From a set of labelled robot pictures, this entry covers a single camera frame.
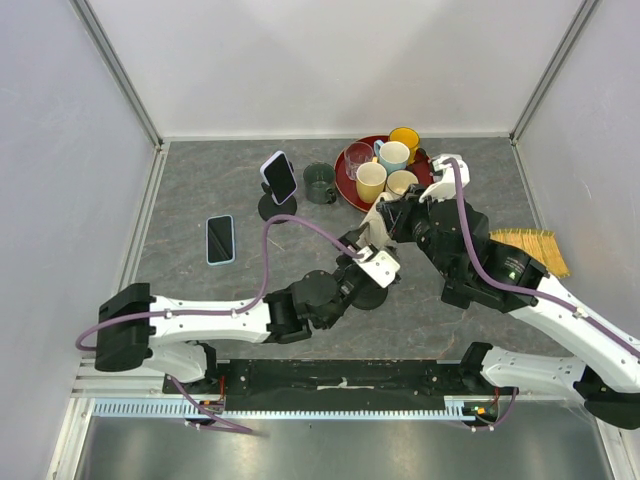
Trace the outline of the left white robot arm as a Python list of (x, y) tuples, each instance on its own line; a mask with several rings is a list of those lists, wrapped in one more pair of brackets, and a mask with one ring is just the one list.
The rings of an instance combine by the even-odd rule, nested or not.
[(350, 306), (365, 309), (374, 281), (346, 254), (336, 264), (332, 273), (311, 271), (257, 303), (176, 300), (133, 283), (99, 308), (95, 368), (115, 373), (146, 367), (198, 393), (211, 392), (220, 378), (211, 341), (295, 343), (331, 328)]

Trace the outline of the blue case phone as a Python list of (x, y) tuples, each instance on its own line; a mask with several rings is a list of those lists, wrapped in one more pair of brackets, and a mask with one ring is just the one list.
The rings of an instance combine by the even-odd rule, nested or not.
[(235, 229), (231, 215), (211, 217), (206, 222), (207, 263), (226, 265), (235, 261)]

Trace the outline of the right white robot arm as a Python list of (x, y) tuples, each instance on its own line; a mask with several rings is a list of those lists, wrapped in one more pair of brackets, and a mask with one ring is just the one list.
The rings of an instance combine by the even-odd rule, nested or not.
[(621, 429), (639, 427), (639, 343), (580, 302), (524, 250), (491, 239), (489, 220), (464, 200), (427, 200), (413, 187), (376, 206), (390, 239), (412, 242), (444, 279), (443, 302), (471, 303), (509, 314), (571, 352), (567, 359), (509, 357), (475, 343), (458, 368), (467, 392), (494, 386), (568, 392), (596, 418)]

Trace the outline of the cream case phone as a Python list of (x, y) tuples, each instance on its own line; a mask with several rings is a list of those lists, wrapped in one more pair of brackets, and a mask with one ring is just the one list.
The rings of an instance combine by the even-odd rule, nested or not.
[(388, 192), (382, 192), (371, 205), (360, 226), (364, 230), (359, 236), (356, 244), (360, 248), (366, 246), (375, 247), (378, 250), (385, 248), (391, 239), (387, 233), (386, 226), (381, 214), (376, 210), (377, 205), (381, 201), (392, 201), (394, 197)]

